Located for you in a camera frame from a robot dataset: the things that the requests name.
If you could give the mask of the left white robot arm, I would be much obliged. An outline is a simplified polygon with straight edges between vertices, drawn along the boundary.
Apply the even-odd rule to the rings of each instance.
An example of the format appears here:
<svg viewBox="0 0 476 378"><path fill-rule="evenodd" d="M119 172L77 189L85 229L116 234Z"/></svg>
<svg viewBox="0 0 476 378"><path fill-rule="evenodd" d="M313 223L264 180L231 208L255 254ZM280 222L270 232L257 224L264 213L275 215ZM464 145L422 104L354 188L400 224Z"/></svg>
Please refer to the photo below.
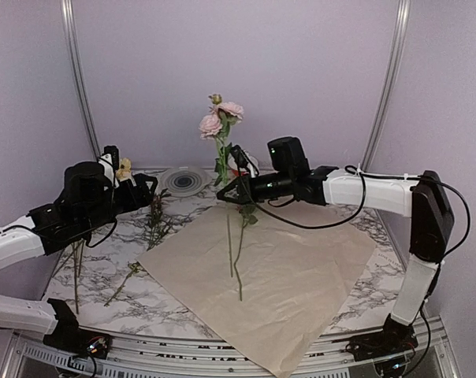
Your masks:
<svg viewBox="0 0 476 378"><path fill-rule="evenodd" d="M95 230L107 224L115 227L121 214L149 206L157 178L144 173L121 178L120 167L119 150L106 146L96 161L67 168L56 200L0 228L0 270L50 256L72 243L94 248ZM79 350L86 340L74 312L52 298L30 302L0 295L0 328L55 336L68 350Z"/></svg>

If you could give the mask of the right aluminium corner post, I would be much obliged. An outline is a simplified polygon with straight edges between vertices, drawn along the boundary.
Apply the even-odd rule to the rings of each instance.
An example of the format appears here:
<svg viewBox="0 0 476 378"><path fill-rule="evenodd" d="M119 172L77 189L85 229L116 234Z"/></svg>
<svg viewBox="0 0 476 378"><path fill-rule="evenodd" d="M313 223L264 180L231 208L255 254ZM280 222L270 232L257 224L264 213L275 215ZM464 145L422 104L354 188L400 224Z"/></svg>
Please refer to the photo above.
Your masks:
<svg viewBox="0 0 476 378"><path fill-rule="evenodd" d="M368 171L373 163L375 154L377 153L381 134L385 128L385 122L392 98L392 93L399 75L400 65L403 57L410 11L410 0L398 1L396 21L392 33L392 41L389 51L387 69L385 71L385 79L377 105L377 111L375 113L374 121L370 130L370 135L366 144L366 149L364 150L363 159L361 160L361 168L365 171Z"/></svg>

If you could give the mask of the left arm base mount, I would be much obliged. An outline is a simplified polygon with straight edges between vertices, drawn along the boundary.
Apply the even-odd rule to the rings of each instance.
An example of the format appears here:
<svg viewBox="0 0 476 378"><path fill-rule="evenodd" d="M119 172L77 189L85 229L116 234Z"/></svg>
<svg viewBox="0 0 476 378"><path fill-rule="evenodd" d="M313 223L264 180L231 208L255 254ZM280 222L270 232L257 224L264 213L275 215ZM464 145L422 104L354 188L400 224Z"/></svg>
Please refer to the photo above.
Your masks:
<svg viewBox="0 0 476 378"><path fill-rule="evenodd" d="M111 339L109 334L81 328L77 320L59 320L54 331L43 337L43 344L81 358L106 359Z"/></svg>

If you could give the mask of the blue fake flower stem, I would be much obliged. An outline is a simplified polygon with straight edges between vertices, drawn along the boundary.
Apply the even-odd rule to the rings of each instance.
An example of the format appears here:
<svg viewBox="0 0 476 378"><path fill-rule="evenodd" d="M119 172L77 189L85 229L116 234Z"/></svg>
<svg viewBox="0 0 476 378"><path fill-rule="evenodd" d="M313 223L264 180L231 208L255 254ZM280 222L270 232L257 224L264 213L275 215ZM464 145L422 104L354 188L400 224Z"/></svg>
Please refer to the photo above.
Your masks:
<svg viewBox="0 0 476 378"><path fill-rule="evenodd" d="M80 313L78 285L81 275L82 261L84 256L85 242L79 241L72 245L73 248L73 293L74 293L74 306L76 314Z"/></svg>

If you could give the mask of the yellow fake flower stem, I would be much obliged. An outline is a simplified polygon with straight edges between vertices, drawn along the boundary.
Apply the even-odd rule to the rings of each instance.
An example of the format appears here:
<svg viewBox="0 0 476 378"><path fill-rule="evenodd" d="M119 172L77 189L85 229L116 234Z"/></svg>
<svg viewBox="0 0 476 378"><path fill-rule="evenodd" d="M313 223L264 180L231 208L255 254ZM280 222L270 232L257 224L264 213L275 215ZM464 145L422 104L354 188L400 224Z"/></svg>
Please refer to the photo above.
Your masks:
<svg viewBox="0 0 476 378"><path fill-rule="evenodd" d="M54 201L57 222L47 228L46 255L79 241L89 243L96 229L117 221L125 204L123 182L132 178L132 164L122 158L117 170L119 187L113 188L97 161L83 161L65 170L64 186Z"/></svg>

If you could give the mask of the peach wrapping paper sheet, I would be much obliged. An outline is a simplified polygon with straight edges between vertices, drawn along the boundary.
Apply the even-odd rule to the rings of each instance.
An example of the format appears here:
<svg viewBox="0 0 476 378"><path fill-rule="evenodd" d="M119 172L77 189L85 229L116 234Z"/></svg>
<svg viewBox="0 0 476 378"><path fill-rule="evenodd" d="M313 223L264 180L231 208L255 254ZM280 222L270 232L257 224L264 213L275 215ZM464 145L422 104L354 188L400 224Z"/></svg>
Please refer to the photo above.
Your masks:
<svg viewBox="0 0 476 378"><path fill-rule="evenodd" d="M328 327L374 252L333 209L296 203L243 226L213 206L139 263L244 357L290 376Z"/></svg>

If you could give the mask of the grey striped plate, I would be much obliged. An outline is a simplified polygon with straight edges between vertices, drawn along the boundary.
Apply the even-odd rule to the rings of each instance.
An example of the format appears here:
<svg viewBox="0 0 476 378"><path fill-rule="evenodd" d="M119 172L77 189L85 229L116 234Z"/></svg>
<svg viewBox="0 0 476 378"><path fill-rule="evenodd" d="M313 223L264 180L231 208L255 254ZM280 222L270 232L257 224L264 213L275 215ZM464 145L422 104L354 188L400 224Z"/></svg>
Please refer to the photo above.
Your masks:
<svg viewBox="0 0 476 378"><path fill-rule="evenodd" d="M166 190L173 197L186 198L197 195L211 182L210 175L194 166L171 168L158 178L159 189Z"/></svg>

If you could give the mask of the left aluminium corner post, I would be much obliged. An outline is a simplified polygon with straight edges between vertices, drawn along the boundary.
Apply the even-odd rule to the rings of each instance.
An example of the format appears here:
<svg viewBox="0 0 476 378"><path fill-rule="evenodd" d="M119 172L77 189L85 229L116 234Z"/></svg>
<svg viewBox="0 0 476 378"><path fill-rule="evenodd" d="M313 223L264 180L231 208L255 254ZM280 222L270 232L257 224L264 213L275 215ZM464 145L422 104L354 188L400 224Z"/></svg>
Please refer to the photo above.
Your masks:
<svg viewBox="0 0 476 378"><path fill-rule="evenodd" d="M95 123L91 113L91 107L89 104L87 90L85 86L84 71L80 59L76 23L73 12L73 1L61 0L61 15L63 19L63 27L65 31L66 44L69 52L69 60L73 75L74 86L76 89L76 96L84 122L84 129L91 151L94 157L98 158L101 155L101 148L99 145L97 132L95 130Z"/></svg>

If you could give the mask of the pink fake rose stem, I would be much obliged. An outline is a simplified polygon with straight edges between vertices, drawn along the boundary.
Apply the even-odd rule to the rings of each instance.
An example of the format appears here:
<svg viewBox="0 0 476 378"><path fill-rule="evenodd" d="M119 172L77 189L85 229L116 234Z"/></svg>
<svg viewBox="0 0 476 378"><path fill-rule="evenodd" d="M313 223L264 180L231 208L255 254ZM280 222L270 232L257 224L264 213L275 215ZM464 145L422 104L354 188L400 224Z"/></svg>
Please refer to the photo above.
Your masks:
<svg viewBox="0 0 476 378"><path fill-rule="evenodd" d="M217 157L215 158L214 171L217 178L214 182L215 187L223 188L230 181L229 176L229 158L231 156L232 144L228 141L232 127L239 124L244 117L244 108L235 102L224 102L220 94L208 96L210 100L209 113L200 121L199 131L202 139L211 139L215 142ZM236 278L238 283L238 297L243 301L243 283L238 270L238 262L241 256L241 250L244 240L244 230L247 226L255 224L258 219L255 216L255 207L253 205L239 206L238 214L241 216L240 222L240 240L237 256L232 252L232 233L231 233L231 209L225 205L225 224L226 239L228 247L229 271L232 278Z"/></svg>

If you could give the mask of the aluminium front rail frame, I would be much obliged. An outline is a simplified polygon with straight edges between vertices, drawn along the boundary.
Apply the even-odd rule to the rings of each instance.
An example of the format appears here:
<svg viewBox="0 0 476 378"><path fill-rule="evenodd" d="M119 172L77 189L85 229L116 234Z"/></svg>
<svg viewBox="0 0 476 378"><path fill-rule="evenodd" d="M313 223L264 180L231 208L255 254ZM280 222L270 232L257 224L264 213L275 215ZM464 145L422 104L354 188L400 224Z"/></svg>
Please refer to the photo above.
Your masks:
<svg viewBox="0 0 476 378"><path fill-rule="evenodd" d="M459 370L439 317L417 319L413 343L392 354L365 352L376 328L320 336L294 377L457 377ZM0 377L268 377L270 373L216 339L112 333L103 359L78 358L15 332Z"/></svg>

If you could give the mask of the white fake rose stem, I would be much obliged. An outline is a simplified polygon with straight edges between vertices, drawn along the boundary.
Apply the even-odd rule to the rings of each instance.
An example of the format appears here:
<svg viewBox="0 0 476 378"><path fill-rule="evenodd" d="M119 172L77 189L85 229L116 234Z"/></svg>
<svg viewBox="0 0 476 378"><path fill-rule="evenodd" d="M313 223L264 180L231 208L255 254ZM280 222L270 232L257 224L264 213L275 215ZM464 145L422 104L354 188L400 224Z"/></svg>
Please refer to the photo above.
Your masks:
<svg viewBox="0 0 476 378"><path fill-rule="evenodd" d="M117 290L112 294L112 296L105 302L104 306L108 307L110 303L117 299L118 295L122 292L128 280L133 277L135 274L139 273L143 268L139 262L128 263L129 272L126 274L121 284Z"/></svg>

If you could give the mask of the orange and white bowl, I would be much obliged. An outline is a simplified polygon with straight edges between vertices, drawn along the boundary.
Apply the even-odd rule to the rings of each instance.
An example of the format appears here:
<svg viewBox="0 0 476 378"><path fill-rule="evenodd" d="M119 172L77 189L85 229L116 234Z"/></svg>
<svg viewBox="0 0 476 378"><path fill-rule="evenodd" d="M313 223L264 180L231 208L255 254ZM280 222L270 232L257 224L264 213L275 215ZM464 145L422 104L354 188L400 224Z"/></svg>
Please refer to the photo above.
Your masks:
<svg viewBox="0 0 476 378"><path fill-rule="evenodd" d="M228 167L230 169L232 177L238 177L239 173L242 175L252 174L253 177L257 177L260 174L258 169L258 160L250 155L247 154L247 157L251 162L248 162L244 168L238 169L236 162L233 157L229 157L228 159Z"/></svg>

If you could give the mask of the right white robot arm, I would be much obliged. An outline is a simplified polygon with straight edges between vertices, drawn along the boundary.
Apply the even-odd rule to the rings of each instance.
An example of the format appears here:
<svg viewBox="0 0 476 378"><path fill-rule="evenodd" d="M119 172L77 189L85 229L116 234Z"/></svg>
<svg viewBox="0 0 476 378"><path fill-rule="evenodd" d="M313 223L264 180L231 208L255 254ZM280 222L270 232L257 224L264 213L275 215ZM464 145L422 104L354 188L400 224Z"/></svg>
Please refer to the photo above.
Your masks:
<svg viewBox="0 0 476 378"><path fill-rule="evenodd" d="M377 347L392 353L407 339L404 326L413 323L432 294L448 249L455 223L446 192L449 187L434 171L419 176L378 175L346 166L309 166L300 140L282 137L267 144L274 171L261 174L240 146L221 149L225 161L233 160L238 177L227 183L218 199L239 206L286 197L290 202L317 206L356 206L399 214L411 221L410 258L400 293L389 316L391 322L376 337Z"/></svg>

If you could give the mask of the dark pink fake sprig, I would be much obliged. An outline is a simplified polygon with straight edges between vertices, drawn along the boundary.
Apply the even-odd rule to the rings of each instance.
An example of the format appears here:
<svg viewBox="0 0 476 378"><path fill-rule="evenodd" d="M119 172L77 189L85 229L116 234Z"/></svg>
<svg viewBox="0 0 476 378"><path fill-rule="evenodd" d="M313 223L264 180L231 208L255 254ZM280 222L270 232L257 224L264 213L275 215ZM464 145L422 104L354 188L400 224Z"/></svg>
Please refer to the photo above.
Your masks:
<svg viewBox="0 0 476 378"><path fill-rule="evenodd" d="M171 194L162 189L156 194L150 204L150 212L147 215L146 239L147 249L150 250L160 244L172 229L171 218L165 215L164 203Z"/></svg>

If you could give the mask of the aluminium corner post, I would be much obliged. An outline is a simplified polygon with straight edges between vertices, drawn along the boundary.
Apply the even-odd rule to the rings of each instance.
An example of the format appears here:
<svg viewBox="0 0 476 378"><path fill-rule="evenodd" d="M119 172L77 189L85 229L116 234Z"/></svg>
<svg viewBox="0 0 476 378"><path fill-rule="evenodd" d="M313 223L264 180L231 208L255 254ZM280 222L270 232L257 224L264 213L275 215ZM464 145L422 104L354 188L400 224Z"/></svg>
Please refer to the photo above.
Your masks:
<svg viewBox="0 0 476 378"><path fill-rule="evenodd" d="M392 93L399 75L400 65L403 57L410 11L410 0L398 1L396 21L392 33L392 41L389 51L387 69L385 71L385 79L377 105L377 111L375 113L374 121L370 130L370 135L366 144L366 149L364 150L363 159L361 160L361 168L365 171L368 171L373 163L375 154L377 153L381 134L385 128L385 122L392 98Z"/></svg>
<svg viewBox="0 0 476 378"><path fill-rule="evenodd" d="M63 27L65 31L66 44L69 52L69 60L73 75L74 86L76 89L76 96L84 122L84 129L91 151L94 157L98 158L101 155L101 148L99 145L97 132L95 130L95 123L91 113L91 107L89 104L87 90L85 86L84 71L80 59L76 23L73 12L73 1L61 0L61 15L63 19Z"/></svg>

